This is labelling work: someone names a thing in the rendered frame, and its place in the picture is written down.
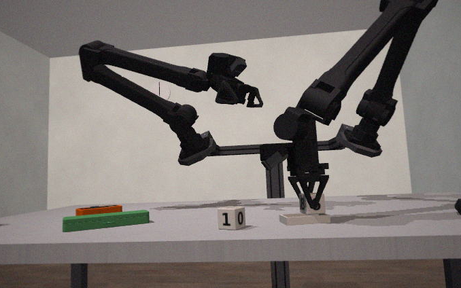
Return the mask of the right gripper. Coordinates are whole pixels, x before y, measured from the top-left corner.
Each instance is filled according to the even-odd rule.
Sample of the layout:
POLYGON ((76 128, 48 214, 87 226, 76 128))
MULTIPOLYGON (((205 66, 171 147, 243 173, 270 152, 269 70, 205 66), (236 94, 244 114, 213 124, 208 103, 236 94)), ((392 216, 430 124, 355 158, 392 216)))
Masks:
POLYGON ((217 96, 215 102, 219 104, 234 105, 237 103, 245 104, 245 96, 249 92, 248 102, 246 107, 262 107, 263 101, 260 97, 259 91, 256 87, 241 84, 237 82, 230 82, 223 80, 220 87, 217 86, 217 96), (259 104, 254 104, 254 99, 259 101, 259 104), (253 105, 254 104, 254 105, 253 105))

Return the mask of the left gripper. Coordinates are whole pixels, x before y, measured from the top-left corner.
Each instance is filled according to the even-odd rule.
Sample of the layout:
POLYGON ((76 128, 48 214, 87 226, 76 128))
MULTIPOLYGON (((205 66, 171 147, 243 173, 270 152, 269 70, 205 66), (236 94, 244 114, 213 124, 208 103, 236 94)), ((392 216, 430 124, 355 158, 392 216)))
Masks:
POLYGON ((288 180, 292 185, 294 191, 296 192, 298 198, 301 194, 300 189, 298 188, 297 182, 300 183, 303 193, 308 201, 308 204, 311 209, 316 209, 318 207, 322 192, 328 182, 329 175, 325 175, 325 169, 329 169, 328 163, 319 163, 318 158, 318 142, 317 141, 306 141, 310 142, 311 148, 311 164, 297 164, 287 166, 287 171, 290 171, 290 176, 288 180), (308 170, 310 169, 310 170, 308 170), (304 173, 304 174, 300 174, 304 173), (315 200, 313 202, 310 193, 313 193, 315 182, 319 181, 319 187, 315 200), (307 182, 309 185, 307 186, 307 182))

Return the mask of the orange digital multimeter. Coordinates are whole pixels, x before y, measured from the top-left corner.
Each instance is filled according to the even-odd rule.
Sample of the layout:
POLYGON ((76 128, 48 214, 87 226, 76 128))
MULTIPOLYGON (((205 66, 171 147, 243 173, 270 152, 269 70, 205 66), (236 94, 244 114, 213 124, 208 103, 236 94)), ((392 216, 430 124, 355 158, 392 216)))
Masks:
POLYGON ((117 212, 122 212, 122 206, 120 205, 91 206, 87 208, 76 209, 76 216, 94 215, 94 214, 101 214, 101 213, 117 213, 117 212))

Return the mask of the green long rectangular box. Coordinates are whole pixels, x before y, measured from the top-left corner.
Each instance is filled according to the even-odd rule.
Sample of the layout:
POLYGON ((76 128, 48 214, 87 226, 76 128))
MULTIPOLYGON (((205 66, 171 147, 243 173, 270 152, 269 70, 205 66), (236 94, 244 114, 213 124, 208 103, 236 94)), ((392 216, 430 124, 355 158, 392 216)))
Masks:
POLYGON ((79 215, 63 218, 63 232, 129 226, 149 222, 149 211, 147 210, 79 215))

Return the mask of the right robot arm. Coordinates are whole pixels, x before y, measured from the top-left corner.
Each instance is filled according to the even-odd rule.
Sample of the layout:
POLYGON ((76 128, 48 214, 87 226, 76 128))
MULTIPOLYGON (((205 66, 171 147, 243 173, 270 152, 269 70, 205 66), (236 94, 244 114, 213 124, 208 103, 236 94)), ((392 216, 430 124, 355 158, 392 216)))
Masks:
POLYGON ((83 79, 101 84, 163 119, 181 142, 182 149, 179 155, 181 160, 207 149, 209 137, 202 138, 192 127, 199 117, 193 106, 167 101, 115 73, 106 65, 171 82, 193 92, 208 91, 210 86, 218 92, 217 86, 220 87, 223 80, 244 84, 235 77, 238 77, 247 67, 245 59, 226 53, 212 53, 205 72, 172 65, 109 45, 96 40, 80 47, 83 79))

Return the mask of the cream rectangular tray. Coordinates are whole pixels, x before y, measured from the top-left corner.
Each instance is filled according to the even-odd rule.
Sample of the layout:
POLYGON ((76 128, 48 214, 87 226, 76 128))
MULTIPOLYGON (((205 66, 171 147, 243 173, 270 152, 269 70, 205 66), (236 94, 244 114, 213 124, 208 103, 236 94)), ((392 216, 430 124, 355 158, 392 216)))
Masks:
POLYGON ((314 215, 306 215, 304 213, 283 214, 279 215, 279 222, 287 226, 314 223, 330 223, 330 215, 326 213, 314 215))

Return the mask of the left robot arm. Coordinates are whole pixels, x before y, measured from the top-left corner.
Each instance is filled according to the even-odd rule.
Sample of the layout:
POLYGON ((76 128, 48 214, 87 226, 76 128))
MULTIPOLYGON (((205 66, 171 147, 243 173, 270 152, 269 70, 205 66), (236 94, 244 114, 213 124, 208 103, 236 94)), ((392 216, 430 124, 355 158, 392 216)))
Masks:
POLYGON ((315 121, 329 126, 336 119, 351 85, 392 38, 373 89, 364 93, 356 109, 356 114, 362 117, 359 125, 355 125, 353 131, 345 129, 344 132, 349 142, 379 151, 376 132, 390 121, 398 102, 392 98, 394 85, 417 30, 437 2, 381 0, 380 17, 335 66, 304 91, 296 107, 288 107, 276 118, 275 135, 295 143, 260 145, 262 165, 271 170, 286 158, 288 166, 311 164, 310 142, 306 141, 317 141, 315 121))

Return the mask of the beige calendar cube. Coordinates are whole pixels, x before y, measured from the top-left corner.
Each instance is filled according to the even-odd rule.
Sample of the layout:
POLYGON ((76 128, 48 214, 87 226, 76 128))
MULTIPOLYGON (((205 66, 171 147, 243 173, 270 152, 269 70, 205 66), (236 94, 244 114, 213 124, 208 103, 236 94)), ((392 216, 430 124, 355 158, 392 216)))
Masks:
POLYGON ((218 229, 238 230, 245 227, 245 207, 226 206, 218 208, 218 229))
MULTIPOLYGON (((313 202, 315 200, 316 194, 317 193, 310 193, 313 202)), ((304 213, 304 214, 307 214, 307 215, 326 213, 324 194, 321 195, 318 207, 316 209, 311 209, 310 208, 310 206, 308 204, 308 201, 307 201, 304 194, 299 194, 299 204, 300 204, 300 212, 301 213, 304 213)))

